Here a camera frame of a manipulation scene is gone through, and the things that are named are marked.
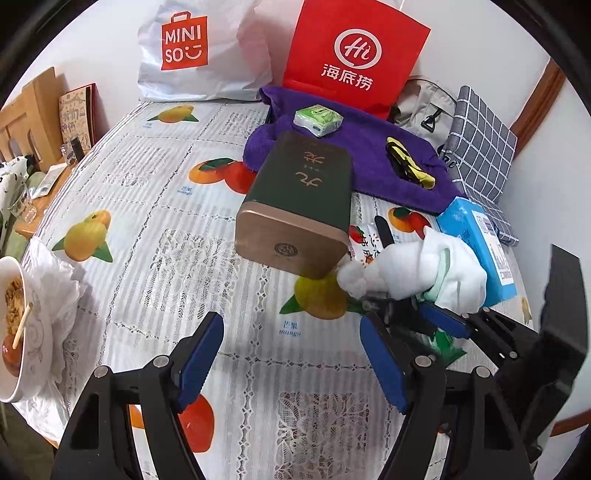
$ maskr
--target book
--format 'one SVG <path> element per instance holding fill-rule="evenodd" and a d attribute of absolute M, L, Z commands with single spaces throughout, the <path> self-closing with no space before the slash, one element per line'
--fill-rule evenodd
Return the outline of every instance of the book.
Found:
<path fill-rule="evenodd" d="M 95 144 L 96 84 L 84 85 L 59 99 L 61 136 L 64 142 L 78 137 L 85 154 Z"/>

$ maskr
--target plaid cushion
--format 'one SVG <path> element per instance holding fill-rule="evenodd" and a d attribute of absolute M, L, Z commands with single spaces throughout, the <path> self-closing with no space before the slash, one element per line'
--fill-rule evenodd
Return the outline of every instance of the plaid cushion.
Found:
<path fill-rule="evenodd" d="M 456 187 L 482 205 L 496 223 L 499 240 L 511 246 L 519 240 L 496 202 L 507 181 L 516 144 L 517 137 L 474 90 L 463 86 L 441 156 Z"/>

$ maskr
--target miniso shopping bag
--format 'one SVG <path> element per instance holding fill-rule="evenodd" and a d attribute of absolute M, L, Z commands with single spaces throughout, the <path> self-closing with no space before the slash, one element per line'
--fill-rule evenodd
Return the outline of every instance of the miniso shopping bag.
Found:
<path fill-rule="evenodd" d="M 165 0 L 138 32 L 141 99 L 257 100 L 271 81 L 254 1 Z"/>

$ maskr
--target glass cup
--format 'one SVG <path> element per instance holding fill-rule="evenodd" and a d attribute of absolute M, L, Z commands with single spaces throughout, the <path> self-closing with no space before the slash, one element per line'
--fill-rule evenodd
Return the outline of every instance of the glass cup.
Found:
<path fill-rule="evenodd" d="M 32 222 L 37 216 L 37 209 L 33 205 L 31 194 L 26 184 L 17 188 L 12 198 L 12 205 L 8 208 L 10 212 L 25 223 Z"/>

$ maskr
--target white bowl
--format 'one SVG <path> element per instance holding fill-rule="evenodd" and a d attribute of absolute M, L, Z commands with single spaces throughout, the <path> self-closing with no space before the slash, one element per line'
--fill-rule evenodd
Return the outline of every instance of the white bowl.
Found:
<path fill-rule="evenodd" d="M 8 372 L 4 361 L 0 359 L 0 401 L 5 403 L 28 400 L 41 391 L 49 376 L 53 353 L 51 323 L 41 311 L 33 280 L 14 257 L 0 258 L 0 341 L 6 337 L 5 293 L 11 280 L 19 275 L 22 278 L 25 305 L 31 301 L 33 309 L 25 323 L 18 378 Z"/>

